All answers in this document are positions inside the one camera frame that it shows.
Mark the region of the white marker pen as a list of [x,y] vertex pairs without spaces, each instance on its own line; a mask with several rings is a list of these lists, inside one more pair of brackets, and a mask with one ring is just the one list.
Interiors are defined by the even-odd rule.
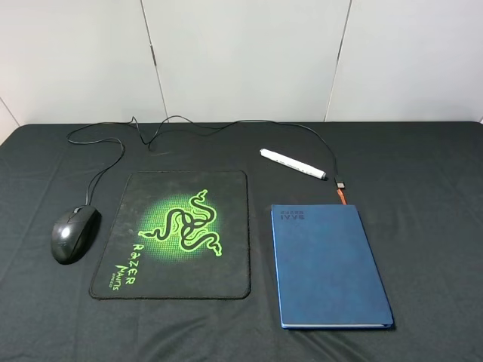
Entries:
[[323,170],[319,170],[316,167],[305,164],[293,158],[289,158],[288,156],[279,154],[274,151],[270,151],[268,149],[261,149],[260,155],[264,158],[269,159],[270,161],[274,161],[275,163],[297,170],[306,175],[313,176],[317,179],[326,179],[327,174]]

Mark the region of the orange notebook bookmark ribbon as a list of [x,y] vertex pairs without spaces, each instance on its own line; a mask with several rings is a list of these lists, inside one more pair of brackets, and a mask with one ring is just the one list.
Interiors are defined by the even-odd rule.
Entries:
[[337,194],[338,194],[338,195],[339,195],[339,197],[340,197],[341,203],[342,203],[343,205],[347,205],[346,198],[345,198],[345,195],[343,194],[342,189],[337,189]]

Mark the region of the black computer mouse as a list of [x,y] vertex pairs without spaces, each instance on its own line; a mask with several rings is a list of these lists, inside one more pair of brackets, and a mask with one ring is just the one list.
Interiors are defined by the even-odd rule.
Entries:
[[90,205],[74,207],[55,223],[51,233],[51,253],[61,265],[79,261],[94,242],[100,224],[99,211]]

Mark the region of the blue notebook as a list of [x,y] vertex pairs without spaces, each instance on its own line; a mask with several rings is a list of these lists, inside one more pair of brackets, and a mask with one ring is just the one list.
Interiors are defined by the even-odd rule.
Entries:
[[342,204],[273,205],[285,329],[387,329],[392,311],[361,218]]

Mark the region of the black green Razer mouse pad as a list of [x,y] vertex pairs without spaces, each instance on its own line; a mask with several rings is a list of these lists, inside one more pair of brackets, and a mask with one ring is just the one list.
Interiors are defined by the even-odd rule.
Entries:
[[243,299],[251,290],[248,178],[240,170],[129,176],[90,295]]

